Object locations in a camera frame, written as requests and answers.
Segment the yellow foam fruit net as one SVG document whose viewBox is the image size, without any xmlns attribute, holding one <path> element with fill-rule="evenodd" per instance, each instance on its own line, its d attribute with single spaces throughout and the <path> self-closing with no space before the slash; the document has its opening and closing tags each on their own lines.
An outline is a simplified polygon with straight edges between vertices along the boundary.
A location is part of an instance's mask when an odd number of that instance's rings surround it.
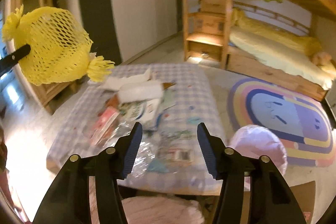
<svg viewBox="0 0 336 224">
<path fill-rule="evenodd" d="M 25 14 L 19 7 L 6 18 L 2 38 L 12 40 L 16 50 L 30 45 L 29 55 L 18 64 L 27 81 L 36 86 L 83 76 L 99 83 L 114 68 L 113 61 L 91 52 L 88 33 L 65 9 L 46 6 Z"/>
</svg>

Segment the clear plastic wrapper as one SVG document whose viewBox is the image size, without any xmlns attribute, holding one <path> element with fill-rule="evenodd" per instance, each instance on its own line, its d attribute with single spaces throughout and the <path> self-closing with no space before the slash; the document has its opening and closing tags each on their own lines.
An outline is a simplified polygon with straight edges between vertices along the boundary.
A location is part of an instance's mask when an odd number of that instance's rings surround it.
<svg viewBox="0 0 336 224">
<path fill-rule="evenodd" d="M 96 180 L 102 177 L 125 180 L 132 172 L 142 136 L 142 124 L 135 122 L 128 135 L 118 138 L 115 145 L 100 152 L 94 169 Z"/>
</svg>

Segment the red snack packet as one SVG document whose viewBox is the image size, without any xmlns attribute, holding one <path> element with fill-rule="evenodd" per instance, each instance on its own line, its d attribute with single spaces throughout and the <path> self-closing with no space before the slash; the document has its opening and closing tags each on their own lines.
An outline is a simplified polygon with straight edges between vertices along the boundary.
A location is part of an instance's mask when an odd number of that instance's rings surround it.
<svg viewBox="0 0 336 224">
<path fill-rule="evenodd" d="M 118 125 L 119 115 L 119 111 L 112 106 L 105 109 L 90 129 L 89 139 L 93 145 L 101 144 L 112 137 L 113 132 Z"/>
</svg>

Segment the white paper box sleeve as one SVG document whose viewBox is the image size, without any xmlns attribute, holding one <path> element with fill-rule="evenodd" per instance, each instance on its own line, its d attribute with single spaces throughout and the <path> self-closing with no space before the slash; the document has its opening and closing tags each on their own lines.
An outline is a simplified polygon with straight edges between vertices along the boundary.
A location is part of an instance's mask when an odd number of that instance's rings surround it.
<svg viewBox="0 0 336 224">
<path fill-rule="evenodd" d="M 99 87 L 104 90 L 109 90 L 113 92 L 117 92 L 123 85 L 127 84 L 136 84 L 136 83 L 143 83 L 150 79 L 151 69 L 148 68 L 143 74 L 140 75 L 133 75 L 130 77 L 112 77 L 109 76 L 104 83 L 102 83 Z"/>
</svg>

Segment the white green milk carton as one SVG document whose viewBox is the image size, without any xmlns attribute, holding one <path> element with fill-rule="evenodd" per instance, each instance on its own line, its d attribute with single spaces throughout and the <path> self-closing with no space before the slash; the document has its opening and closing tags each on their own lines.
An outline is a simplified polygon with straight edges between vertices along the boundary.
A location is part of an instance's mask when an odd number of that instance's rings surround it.
<svg viewBox="0 0 336 224">
<path fill-rule="evenodd" d="M 139 122 L 145 131 L 156 131 L 160 104 L 161 99 L 135 101 L 120 104 L 118 110 L 124 122 L 129 124 Z"/>
</svg>

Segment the cardboard box on floor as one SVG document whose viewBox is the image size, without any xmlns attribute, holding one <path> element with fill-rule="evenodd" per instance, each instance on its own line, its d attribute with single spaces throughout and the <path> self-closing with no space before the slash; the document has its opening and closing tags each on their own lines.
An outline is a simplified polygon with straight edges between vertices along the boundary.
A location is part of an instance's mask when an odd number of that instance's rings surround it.
<svg viewBox="0 0 336 224">
<path fill-rule="evenodd" d="M 296 186 L 291 186 L 290 189 L 293 192 L 299 207 L 301 208 L 303 215 L 305 217 L 306 223 L 311 223 L 314 213 L 315 204 L 315 192 L 316 192 L 315 181 L 310 181 L 305 184 L 299 184 Z M 248 223 L 249 217 L 249 202 L 250 202 L 250 191 L 244 192 L 243 207 L 240 223 Z"/>
</svg>

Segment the rainbow oval rug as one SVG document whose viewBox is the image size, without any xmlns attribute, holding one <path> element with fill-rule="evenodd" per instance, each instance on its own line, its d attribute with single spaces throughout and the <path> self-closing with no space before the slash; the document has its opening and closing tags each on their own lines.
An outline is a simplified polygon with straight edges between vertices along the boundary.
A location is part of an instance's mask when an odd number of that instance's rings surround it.
<svg viewBox="0 0 336 224">
<path fill-rule="evenodd" d="M 291 165 L 327 167 L 335 162 L 335 135 L 322 105 L 302 94 L 247 78 L 231 88 L 227 101 L 233 130 L 254 124 L 283 143 Z"/>
</svg>

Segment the pink fluffy slippers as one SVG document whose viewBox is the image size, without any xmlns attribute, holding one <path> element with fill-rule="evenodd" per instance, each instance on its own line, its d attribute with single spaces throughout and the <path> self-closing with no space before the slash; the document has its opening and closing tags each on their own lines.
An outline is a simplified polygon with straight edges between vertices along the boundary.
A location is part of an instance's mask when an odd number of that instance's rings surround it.
<svg viewBox="0 0 336 224">
<path fill-rule="evenodd" d="M 165 196 L 137 196 L 122 200 L 128 223 L 204 223 L 197 201 Z"/>
</svg>

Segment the blue checkered tablecloth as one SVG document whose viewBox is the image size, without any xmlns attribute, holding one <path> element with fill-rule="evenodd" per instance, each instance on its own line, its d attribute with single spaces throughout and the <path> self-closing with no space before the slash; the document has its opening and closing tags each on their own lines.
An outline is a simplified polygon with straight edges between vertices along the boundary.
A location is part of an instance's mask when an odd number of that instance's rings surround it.
<svg viewBox="0 0 336 224">
<path fill-rule="evenodd" d="M 152 192 L 214 196 L 221 183 L 208 173 L 197 126 L 203 122 L 210 134 L 226 137 L 208 78 L 189 63 L 120 66 L 113 76 L 120 80 L 149 72 L 163 83 L 172 83 L 172 106 L 160 115 L 153 131 L 144 131 L 131 174 L 120 185 Z M 47 168 L 57 173 L 73 154 L 97 155 L 117 138 L 95 145 L 88 131 L 98 120 L 113 93 L 89 84 L 59 130 L 47 155 Z"/>
</svg>

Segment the pink plush toy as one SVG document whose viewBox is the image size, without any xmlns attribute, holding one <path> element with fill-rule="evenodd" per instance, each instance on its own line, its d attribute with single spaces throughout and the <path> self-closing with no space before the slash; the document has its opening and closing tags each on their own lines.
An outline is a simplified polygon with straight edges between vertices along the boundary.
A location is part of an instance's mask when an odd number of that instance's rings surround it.
<svg viewBox="0 0 336 224">
<path fill-rule="evenodd" d="M 327 52 L 317 52 L 310 57 L 310 61 L 317 66 L 327 66 L 332 60 L 332 57 Z"/>
</svg>

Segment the yellow bed blanket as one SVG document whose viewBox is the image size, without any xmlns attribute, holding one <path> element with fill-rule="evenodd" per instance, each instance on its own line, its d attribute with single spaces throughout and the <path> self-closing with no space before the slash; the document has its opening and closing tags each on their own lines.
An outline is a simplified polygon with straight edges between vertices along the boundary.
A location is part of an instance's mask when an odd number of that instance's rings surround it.
<svg viewBox="0 0 336 224">
<path fill-rule="evenodd" d="M 237 8 L 233 9 L 231 23 L 230 42 L 260 63 L 292 76 L 301 76 L 323 90 L 331 89 L 335 80 L 333 64 L 317 66 L 310 61 L 311 55 L 324 52 L 318 39 L 276 30 L 249 18 Z"/>
</svg>

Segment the wooden bunk bed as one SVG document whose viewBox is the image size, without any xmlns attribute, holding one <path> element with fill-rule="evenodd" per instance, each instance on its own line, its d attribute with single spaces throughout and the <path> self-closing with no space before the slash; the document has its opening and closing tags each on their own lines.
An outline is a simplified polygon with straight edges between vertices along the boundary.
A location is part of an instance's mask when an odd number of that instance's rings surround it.
<svg viewBox="0 0 336 224">
<path fill-rule="evenodd" d="M 279 4 L 284 0 L 255 0 Z M 229 71 L 255 77 L 321 101 L 335 83 L 332 57 L 317 39 L 319 18 L 335 19 L 335 0 L 286 0 L 310 13 L 304 36 L 270 22 L 248 16 L 250 12 L 281 19 L 298 27 L 291 17 L 258 5 L 226 0 L 226 54 Z"/>
</svg>

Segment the wooden stair drawers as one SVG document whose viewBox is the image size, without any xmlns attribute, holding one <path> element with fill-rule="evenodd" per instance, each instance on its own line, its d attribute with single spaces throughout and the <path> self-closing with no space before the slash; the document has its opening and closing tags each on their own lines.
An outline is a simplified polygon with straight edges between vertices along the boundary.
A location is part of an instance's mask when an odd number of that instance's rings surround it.
<svg viewBox="0 0 336 224">
<path fill-rule="evenodd" d="M 232 0 L 183 0 L 184 59 L 227 66 Z"/>
</svg>

